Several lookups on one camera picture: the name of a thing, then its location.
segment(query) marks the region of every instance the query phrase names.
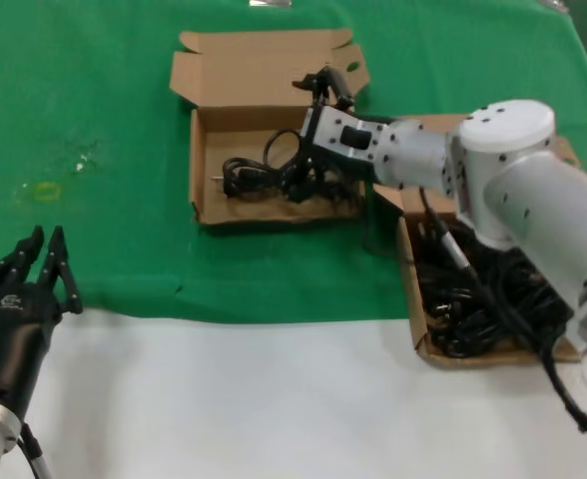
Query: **cardboard box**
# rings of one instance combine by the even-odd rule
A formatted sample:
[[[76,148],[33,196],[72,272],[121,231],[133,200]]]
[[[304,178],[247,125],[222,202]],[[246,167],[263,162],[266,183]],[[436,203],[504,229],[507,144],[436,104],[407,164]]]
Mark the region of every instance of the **cardboard box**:
[[[228,199],[213,180],[227,159],[260,162],[274,132],[301,128],[311,94],[294,88],[292,81],[332,65],[354,95],[367,85],[364,59],[350,43],[350,31],[183,32],[180,39],[188,52],[174,55],[171,88],[198,106],[192,111],[190,201],[201,224],[305,223],[358,215],[354,206],[322,198],[299,205],[280,197]],[[296,146],[294,136],[276,141],[270,164],[287,161]]]
[[[422,121],[425,129],[447,132],[465,117],[466,115],[436,115],[416,118]],[[558,138],[556,146],[560,158],[579,168],[579,161],[565,139]],[[431,343],[427,325],[433,319],[424,312],[414,265],[420,254],[419,242],[414,241],[418,238],[417,225],[426,221],[418,189],[407,189],[402,192],[385,188],[377,188],[377,190],[388,201],[404,210],[404,215],[400,218],[397,226],[398,258],[402,284],[406,292],[413,347],[418,355],[433,365],[443,367],[484,367],[535,362],[537,357],[534,354],[519,348],[513,341],[505,341],[489,353],[466,359],[447,357]],[[427,192],[427,197],[431,206],[445,220],[455,222],[455,206],[452,200],[433,192]],[[580,354],[568,341],[561,341],[558,344],[555,356],[559,361],[580,360]]]

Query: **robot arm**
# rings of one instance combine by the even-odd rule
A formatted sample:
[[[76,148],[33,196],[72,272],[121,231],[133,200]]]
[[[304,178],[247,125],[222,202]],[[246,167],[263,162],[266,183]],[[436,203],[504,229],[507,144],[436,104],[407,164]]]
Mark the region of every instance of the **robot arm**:
[[[587,347],[587,175],[552,147],[554,112],[531,100],[495,103],[447,134],[417,120],[368,122],[323,106],[315,149],[372,166],[380,183],[454,200],[458,219],[496,249],[519,247],[575,311]]]

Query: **wire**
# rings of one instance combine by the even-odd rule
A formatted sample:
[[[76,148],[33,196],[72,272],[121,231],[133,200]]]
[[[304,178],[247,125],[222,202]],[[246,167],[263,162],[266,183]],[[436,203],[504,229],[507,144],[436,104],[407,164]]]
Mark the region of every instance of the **wire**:
[[[540,331],[563,324],[568,307],[521,251],[481,245],[472,230],[449,226],[424,190],[420,197],[429,224],[421,226],[416,268],[425,310],[436,319],[431,342],[455,358],[483,354],[505,340],[538,350]],[[455,246],[446,247],[450,242]],[[456,263],[452,250],[464,260]]]
[[[297,149],[289,160],[276,168],[270,165],[270,150],[283,135],[295,136]],[[334,202],[353,202],[359,196],[356,184],[356,178],[351,178],[328,158],[305,155],[302,138],[296,130],[279,130],[273,134],[263,149],[262,163],[240,157],[223,163],[223,191],[228,198],[254,200],[280,192],[294,203],[313,196]]]
[[[27,423],[23,423],[21,437],[16,441],[36,479],[52,479],[52,473],[43,458],[43,450]]]
[[[429,206],[423,190],[420,190],[420,197],[427,215],[432,221],[440,222],[438,229],[446,229],[442,219]],[[487,251],[480,247],[475,253],[482,257]],[[437,329],[432,331],[434,344],[439,344],[445,354],[468,357],[463,354],[486,352],[506,335],[515,336],[527,349],[538,355],[566,411],[576,422],[579,431],[587,434],[587,413],[577,405],[566,389],[557,372],[554,357],[557,342],[564,335],[570,309],[520,251],[498,253],[491,264],[487,271],[490,295],[485,294],[487,288],[484,286],[482,289],[475,289],[476,284],[472,288],[450,288],[449,299],[476,300],[476,310],[463,319],[458,318],[451,322],[447,333],[456,336],[453,340],[449,336],[441,335]],[[440,268],[441,266],[430,266],[430,283],[429,279],[423,279],[420,288],[424,284],[428,291],[439,281],[451,280],[448,272]],[[439,286],[442,290],[446,289],[446,283]]]
[[[38,477],[38,473],[36,472],[36,469],[34,469],[34,465],[32,464],[32,459],[30,459],[30,456],[27,453],[27,449],[25,448],[25,443],[21,439],[19,439],[16,441],[16,445],[18,446],[18,448],[21,450],[21,452],[25,456],[25,459],[27,459],[27,464],[30,466],[30,470],[32,471],[32,474],[34,475],[34,478],[41,479],[40,477]]]
[[[555,350],[555,345],[560,337],[564,334],[564,329],[558,329],[555,333],[549,334],[542,343],[542,347],[539,351],[540,361],[542,362],[542,366],[546,371],[546,375],[548,376],[553,389],[560,399],[564,403],[564,407],[566,408],[566,412],[573,418],[573,420],[577,423],[578,429],[580,432],[587,434],[587,413],[584,412],[580,407],[577,405],[571,394],[566,389],[564,382],[560,379],[559,374],[557,373],[557,368],[555,367],[555,359],[553,356],[553,351]]]

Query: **black cable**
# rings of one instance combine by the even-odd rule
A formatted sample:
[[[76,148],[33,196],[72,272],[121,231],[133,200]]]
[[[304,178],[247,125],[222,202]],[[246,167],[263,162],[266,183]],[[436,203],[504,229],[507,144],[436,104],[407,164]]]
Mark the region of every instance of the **black cable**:
[[[16,445],[18,446],[18,448],[21,450],[21,452],[25,456],[25,459],[27,459],[27,464],[30,466],[30,470],[32,471],[32,474],[34,475],[34,478],[41,479],[40,477],[38,477],[38,473],[36,472],[36,469],[34,469],[34,465],[32,464],[32,459],[30,459],[30,456],[27,453],[25,443],[21,439],[18,439],[16,441]]]
[[[553,351],[557,341],[560,337],[563,336],[563,334],[563,328],[558,328],[558,330],[556,330],[554,333],[548,334],[542,342],[542,346],[538,355],[540,357],[540,361],[542,362],[542,366],[546,371],[546,375],[551,381],[553,389],[555,389],[555,392],[558,396],[560,396],[560,399],[564,403],[566,411],[573,418],[573,420],[575,420],[580,432],[587,434],[587,413],[580,409],[580,407],[577,405],[571,394],[566,389],[564,382],[562,379],[560,379],[560,376],[557,373],[557,368],[555,367]]]
[[[442,219],[429,206],[424,191],[420,191],[420,196],[430,219],[434,222],[440,222],[440,226],[436,230],[440,232],[442,229],[446,230]],[[555,364],[554,350],[558,340],[564,335],[566,320],[570,316],[569,308],[520,251],[498,254],[491,264],[492,266],[488,269],[490,296],[485,294],[486,288],[484,286],[480,291],[463,288],[464,295],[469,299],[474,298],[474,293],[478,292],[477,299],[483,301],[484,304],[466,316],[465,320],[458,320],[453,323],[454,325],[449,326],[455,329],[454,332],[457,335],[468,334],[467,342],[476,347],[475,350],[467,348],[463,352],[486,352],[491,348],[489,345],[495,344],[495,340],[504,337],[504,334],[515,336],[522,345],[538,355],[544,371],[553,389],[562,400],[566,411],[576,422],[580,432],[587,434],[587,413],[577,405],[566,389],[557,373]],[[435,280],[431,284],[428,280],[423,280],[427,289],[434,287],[434,283],[446,278],[446,272],[440,271],[438,274],[434,275]],[[451,296],[458,299],[464,295],[460,293],[460,290],[451,292]],[[492,302],[493,307],[485,309],[484,306],[489,305],[486,304],[486,301]],[[485,315],[480,318],[481,320],[476,321],[477,330],[472,330],[470,324],[473,324],[473,319],[478,319],[474,315],[486,314],[488,311],[494,312],[493,316],[489,318],[488,315]],[[431,334],[434,332],[437,338],[438,331],[432,331]],[[442,350],[445,354],[453,352],[451,354],[453,357],[468,357],[455,355],[460,352],[455,348],[447,349],[452,344],[459,345],[451,341],[450,338],[448,339],[448,342],[443,338],[439,339],[440,347],[443,346]]]
[[[27,423],[23,423],[23,427],[21,428],[21,437],[16,441],[16,444],[23,452],[25,459],[27,459],[34,477],[36,479],[41,479],[38,475],[38,472],[34,468],[32,461],[42,457],[43,450],[41,449],[41,445],[39,444],[38,440],[34,437],[34,434],[32,434],[32,430]]]
[[[283,135],[294,135],[297,149],[281,167],[270,165],[272,145]],[[223,164],[223,191],[228,198],[252,200],[279,192],[291,202],[300,203],[313,196],[334,202],[353,202],[357,178],[351,178],[329,158],[306,155],[296,130],[275,132],[263,149],[263,162],[234,157]]]

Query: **box flap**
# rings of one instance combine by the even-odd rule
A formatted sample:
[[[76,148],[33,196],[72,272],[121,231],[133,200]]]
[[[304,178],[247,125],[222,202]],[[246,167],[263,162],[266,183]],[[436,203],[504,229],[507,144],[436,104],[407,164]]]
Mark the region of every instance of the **box flap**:
[[[292,81],[332,65],[356,95],[369,77],[350,38],[348,30],[184,32],[190,52],[175,54],[171,88],[199,107],[308,106],[310,93]]]

